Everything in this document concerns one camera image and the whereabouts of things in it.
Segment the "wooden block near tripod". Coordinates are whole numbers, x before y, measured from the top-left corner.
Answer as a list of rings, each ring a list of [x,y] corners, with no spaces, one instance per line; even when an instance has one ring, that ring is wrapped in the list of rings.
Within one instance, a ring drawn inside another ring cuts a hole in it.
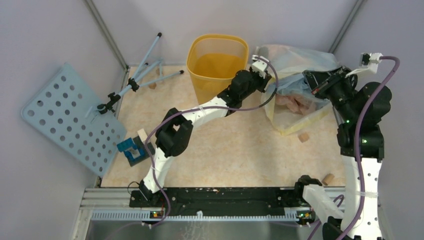
[[[152,90],[155,90],[157,88],[157,83],[156,82],[151,83],[151,84],[148,85],[148,87]]]

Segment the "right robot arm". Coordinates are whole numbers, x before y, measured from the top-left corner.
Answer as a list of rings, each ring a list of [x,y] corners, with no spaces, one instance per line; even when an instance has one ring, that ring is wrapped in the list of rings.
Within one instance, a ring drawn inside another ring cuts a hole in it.
[[[369,82],[356,90],[358,71],[346,67],[306,70],[303,76],[312,94],[329,100],[342,119],[337,142],[346,174],[344,210],[330,199],[318,179],[308,175],[296,182],[293,200],[299,206],[311,206],[325,240],[381,240],[378,181],[385,140],[379,123],[391,109],[387,81]]]

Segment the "blue block toy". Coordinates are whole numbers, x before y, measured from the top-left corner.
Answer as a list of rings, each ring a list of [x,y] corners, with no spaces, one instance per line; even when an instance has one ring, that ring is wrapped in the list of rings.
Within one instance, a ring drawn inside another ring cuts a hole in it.
[[[140,136],[128,138],[116,146],[118,151],[124,154],[131,167],[149,158],[145,143]]]

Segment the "yellow plastic trash bin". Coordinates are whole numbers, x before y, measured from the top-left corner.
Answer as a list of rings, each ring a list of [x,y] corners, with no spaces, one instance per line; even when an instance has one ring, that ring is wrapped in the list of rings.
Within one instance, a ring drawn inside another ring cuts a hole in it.
[[[197,102],[201,105],[227,88],[249,59],[249,46],[240,37],[205,34],[196,38],[187,55],[186,67]]]

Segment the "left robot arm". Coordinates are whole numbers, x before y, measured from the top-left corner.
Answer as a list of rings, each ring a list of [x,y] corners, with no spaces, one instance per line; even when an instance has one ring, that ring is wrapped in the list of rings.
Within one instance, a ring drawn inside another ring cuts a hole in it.
[[[243,101],[255,91],[265,92],[271,79],[267,71],[240,70],[230,85],[206,103],[180,111],[171,108],[152,134],[156,137],[151,167],[140,182],[141,200],[149,207],[160,202],[160,189],[173,159],[188,147],[193,130],[218,118],[243,111]]]

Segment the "pale wooden block left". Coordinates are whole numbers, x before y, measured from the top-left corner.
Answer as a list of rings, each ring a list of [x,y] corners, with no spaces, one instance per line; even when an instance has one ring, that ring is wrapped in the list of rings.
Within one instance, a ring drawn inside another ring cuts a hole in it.
[[[146,131],[143,128],[142,129],[139,129],[137,131],[137,134],[138,134],[138,137],[140,138],[140,140],[141,140],[142,143],[144,143],[147,140],[147,138],[148,138],[148,135],[147,135]]]

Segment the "large yellow translucent bag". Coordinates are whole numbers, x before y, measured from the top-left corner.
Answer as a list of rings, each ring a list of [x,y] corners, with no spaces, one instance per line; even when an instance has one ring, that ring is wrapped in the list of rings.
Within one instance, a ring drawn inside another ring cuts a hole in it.
[[[330,112],[329,100],[312,95],[303,71],[336,69],[339,62],[332,53],[281,44],[258,46],[254,53],[268,59],[276,70],[271,76],[277,76],[278,80],[270,80],[261,101],[265,102],[276,93],[264,110],[281,135],[301,131]]]

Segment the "wooden cylinder block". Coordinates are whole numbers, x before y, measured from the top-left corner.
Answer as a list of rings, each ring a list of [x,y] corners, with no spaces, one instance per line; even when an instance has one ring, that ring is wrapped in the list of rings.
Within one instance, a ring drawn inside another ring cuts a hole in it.
[[[323,179],[322,184],[328,186],[335,178],[335,175],[332,173],[328,173]]]

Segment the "wooden cube block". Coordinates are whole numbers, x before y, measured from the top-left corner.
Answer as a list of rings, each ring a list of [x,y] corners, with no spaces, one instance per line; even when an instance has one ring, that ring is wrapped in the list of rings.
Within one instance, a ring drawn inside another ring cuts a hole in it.
[[[300,133],[297,137],[301,143],[305,143],[310,139],[310,136],[307,132]]]

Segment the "light blue perforated board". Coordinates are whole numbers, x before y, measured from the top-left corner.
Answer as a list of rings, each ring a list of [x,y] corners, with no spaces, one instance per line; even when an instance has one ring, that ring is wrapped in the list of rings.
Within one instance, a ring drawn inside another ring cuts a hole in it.
[[[23,107],[22,118],[94,174],[103,177],[127,130],[112,112],[99,113],[101,99],[65,63]]]

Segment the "light blue tripod stand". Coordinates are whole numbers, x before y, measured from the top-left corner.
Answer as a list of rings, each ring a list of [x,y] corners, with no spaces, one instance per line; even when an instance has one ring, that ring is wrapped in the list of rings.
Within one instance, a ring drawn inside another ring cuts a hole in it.
[[[114,105],[117,104],[123,97],[124,95],[129,91],[133,91],[133,92],[137,92],[140,88],[142,87],[146,87],[148,85],[152,85],[152,84],[156,84],[157,82],[169,79],[171,77],[177,76],[177,75],[182,75],[185,71],[184,70],[179,70],[177,72],[168,74],[168,75],[164,75],[163,74],[163,60],[160,58],[152,63],[148,63],[147,59],[148,57],[151,55],[152,51],[154,50],[155,46],[157,45],[157,43],[159,42],[159,40],[161,39],[161,37],[163,36],[163,34],[161,32],[159,32],[153,43],[151,44],[151,46],[149,47],[147,53],[145,54],[145,56],[143,57],[141,63],[138,65],[136,71],[134,72],[134,74],[126,81],[126,86],[118,93],[112,92],[110,94],[107,95],[107,97],[109,98],[109,101],[107,103],[101,103],[99,105],[97,105],[95,108],[91,107],[89,109],[89,112],[86,114],[86,117],[88,116],[89,113],[94,113],[96,116],[97,115],[104,115],[108,112],[112,112],[114,113]],[[158,68],[159,70],[159,77],[157,79],[145,82],[145,83],[141,83],[142,79],[149,74],[151,71],[153,71],[155,68]]]

